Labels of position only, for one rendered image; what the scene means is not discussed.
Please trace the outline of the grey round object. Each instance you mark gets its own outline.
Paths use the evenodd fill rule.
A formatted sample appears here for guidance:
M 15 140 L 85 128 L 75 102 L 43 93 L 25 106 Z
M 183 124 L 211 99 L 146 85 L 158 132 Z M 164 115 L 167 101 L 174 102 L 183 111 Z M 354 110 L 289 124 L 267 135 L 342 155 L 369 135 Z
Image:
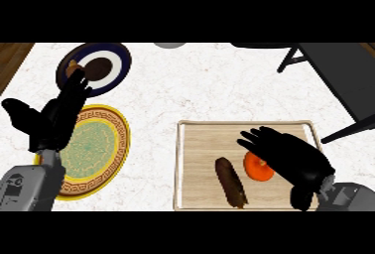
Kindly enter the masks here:
M 177 49 L 180 48 L 186 43 L 153 43 L 156 47 L 161 49 Z

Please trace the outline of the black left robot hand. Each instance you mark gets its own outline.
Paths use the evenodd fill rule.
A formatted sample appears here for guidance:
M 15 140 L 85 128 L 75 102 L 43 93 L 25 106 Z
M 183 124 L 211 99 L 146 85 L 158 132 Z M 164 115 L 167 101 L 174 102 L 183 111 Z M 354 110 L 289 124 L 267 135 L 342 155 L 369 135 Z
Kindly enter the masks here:
M 41 111 L 16 98 L 6 98 L 1 106 L 9 113 L 12 126 L 29 135 L 29 151 L 62 151 L 69 144 L 78 114 L 85 104 L 91 87 L 85 73 L 77 69 L 68 78 L 59 96 Z

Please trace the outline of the brown wooden surface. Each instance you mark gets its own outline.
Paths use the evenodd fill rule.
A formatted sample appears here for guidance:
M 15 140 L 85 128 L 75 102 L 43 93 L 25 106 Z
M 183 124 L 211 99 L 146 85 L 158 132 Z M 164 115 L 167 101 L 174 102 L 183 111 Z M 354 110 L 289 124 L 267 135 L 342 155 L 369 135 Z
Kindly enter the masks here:
M 3 93 L 34 43 L 0 43 L 0 94 Z

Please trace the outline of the brown cupcake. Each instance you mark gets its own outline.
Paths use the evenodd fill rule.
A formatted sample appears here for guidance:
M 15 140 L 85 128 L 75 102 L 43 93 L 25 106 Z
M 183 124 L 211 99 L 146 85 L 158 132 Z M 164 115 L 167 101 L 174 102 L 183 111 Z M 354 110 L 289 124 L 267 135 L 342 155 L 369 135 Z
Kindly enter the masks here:
M 78 65 L 77 61 L 71 60 L 66 68 L 66 76 L 71 76 L 77 69 L 85 72 L 85 79 L 88 81 L 99 81 L 108 76 L 112 63 L 106 58 L 96 58 L 85 65 Z

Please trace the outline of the orange squash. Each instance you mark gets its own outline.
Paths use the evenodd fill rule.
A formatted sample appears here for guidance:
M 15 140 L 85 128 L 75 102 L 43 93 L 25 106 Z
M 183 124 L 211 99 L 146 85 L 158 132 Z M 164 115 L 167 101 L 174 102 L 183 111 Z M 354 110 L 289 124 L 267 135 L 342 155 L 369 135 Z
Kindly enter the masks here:
M 266 182 L 274 175 L 274 170 L 267 162 L 252 153 L 245 154 L 243 167 L 248 177 L 258 182 Z

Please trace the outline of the brown elongated vegetable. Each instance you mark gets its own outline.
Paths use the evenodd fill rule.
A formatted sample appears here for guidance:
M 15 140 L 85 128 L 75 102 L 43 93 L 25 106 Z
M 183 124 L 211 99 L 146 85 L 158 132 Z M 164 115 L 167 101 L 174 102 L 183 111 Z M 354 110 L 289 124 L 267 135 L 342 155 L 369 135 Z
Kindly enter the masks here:
M 215 160 L 215 173 L 224 190 L 229 205 L 232 207 L 242 208 L 248 204 L 243 185 L 233 165 L 224 157 Z

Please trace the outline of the yellow rimmed patterned plate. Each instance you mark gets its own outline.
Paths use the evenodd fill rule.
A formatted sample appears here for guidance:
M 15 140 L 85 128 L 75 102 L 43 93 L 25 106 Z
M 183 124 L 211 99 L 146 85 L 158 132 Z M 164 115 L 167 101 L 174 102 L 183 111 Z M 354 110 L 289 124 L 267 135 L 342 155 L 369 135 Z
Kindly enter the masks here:
M 113 179 L 130 148 L 130 128 L 119 111 L 108 105 L 85 105 L 71 142 L 60 152 L 66 169 L 59 200 L 94 194 Z

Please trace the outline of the dark blue white plate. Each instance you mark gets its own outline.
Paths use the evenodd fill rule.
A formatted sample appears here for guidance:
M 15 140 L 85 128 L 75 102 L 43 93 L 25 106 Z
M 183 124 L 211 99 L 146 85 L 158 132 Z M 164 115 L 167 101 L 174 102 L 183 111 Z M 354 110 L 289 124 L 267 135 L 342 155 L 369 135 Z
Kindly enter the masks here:
M 69 63 L 84 68 L 88 86 L 93 88 L 90 97 L 108 93 L 122 82 L 130 71 L 131 56 L 121 43 L 85 43 L 75 47 L 60 60 L 56 69 L 56 84 L 59 88 L 68 80 Z

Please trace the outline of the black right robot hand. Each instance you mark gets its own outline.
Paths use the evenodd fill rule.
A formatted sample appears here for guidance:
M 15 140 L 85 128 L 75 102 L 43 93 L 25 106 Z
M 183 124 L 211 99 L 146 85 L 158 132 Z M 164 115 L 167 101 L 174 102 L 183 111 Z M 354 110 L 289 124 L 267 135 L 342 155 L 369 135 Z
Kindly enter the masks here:
M 326 157 L 301 139 L 266 126 L 242 131 L 240 135 L 237 144 L 263 159 L 292 185 L 292 208 L 307 211 L 313 195 L 320 194 L 333 179 L 335 170 Z

